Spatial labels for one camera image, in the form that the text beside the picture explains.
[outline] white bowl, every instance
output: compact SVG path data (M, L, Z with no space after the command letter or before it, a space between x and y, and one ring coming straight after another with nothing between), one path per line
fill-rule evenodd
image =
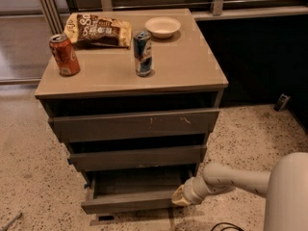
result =
M169 17L154 17L145 22L145 28L155 38L170 38L181 27L181 23Z

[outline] white robot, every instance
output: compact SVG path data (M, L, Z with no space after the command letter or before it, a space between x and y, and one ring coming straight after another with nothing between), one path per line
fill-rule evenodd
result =
M172 202L178 206L197 205L208 195L235 188L266 198L265 231L308 230L308 153L283 157L271 173L211 163L201 176L180 186Z

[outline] brown snack bag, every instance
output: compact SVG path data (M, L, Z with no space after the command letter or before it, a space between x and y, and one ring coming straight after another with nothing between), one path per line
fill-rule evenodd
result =
M72 43L113 47L129 47L132 27L129 22L93 14L72 14L64 33Z

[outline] black cable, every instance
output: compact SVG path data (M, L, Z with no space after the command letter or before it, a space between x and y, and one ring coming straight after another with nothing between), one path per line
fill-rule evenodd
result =
M211 231L214 231L214 230L215 230L218 226L220 226L220 225L229 225L228 227L222 228L220 231L226 230L226 229L228 229L228 228L233 228L233 229L238 230L238 231L244 231L241 227L239 227L239 226L237 226L237 225L235 225L235 224L232 224L232 223L230 223L230 222L220 222L220 223L216 224L216 225L211 229Z

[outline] wooden tabletop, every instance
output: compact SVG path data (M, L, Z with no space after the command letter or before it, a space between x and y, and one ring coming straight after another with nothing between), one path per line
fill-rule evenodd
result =
M152 39L153 71L143 78L135 71L134 47L77 50L81 71L70 77L59 74L52 57L38 85L38 99L227 87L228 82L189 10L100 14L130 22L133 32L145 30L145 22L155 16L175 18L181 28L172 38Z

